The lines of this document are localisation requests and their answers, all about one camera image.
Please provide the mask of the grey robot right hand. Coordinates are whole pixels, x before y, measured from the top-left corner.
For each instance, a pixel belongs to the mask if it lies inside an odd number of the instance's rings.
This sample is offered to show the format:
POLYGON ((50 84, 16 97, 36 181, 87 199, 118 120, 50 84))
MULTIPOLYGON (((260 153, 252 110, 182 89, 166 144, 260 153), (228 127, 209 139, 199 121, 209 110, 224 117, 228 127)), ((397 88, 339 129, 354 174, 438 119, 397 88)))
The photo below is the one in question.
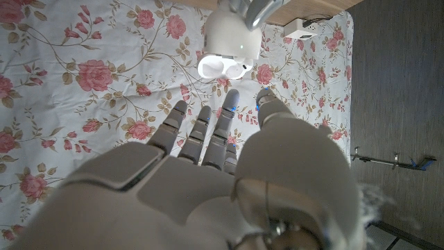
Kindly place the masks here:
POLYGON ((329 129, 298 119, 269 89, 258 132, 228 143, 236 90, 211 137, 204 107, 177 156, 176 104, 146 143, 129 142, 70 174, 13 249, 364 249, 360 192, 329 129))

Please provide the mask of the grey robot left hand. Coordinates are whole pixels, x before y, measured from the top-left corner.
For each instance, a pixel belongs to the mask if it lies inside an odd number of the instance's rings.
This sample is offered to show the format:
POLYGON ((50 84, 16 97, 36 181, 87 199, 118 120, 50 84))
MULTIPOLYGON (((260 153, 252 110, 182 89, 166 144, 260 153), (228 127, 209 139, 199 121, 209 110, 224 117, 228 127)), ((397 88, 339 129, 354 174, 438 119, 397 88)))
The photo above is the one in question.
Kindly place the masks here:
POLYGON ((229 0, 230 10, 240 16, 248 30, 253 31, 262 25, 276 10, 289 3, 289 0, 229 0))

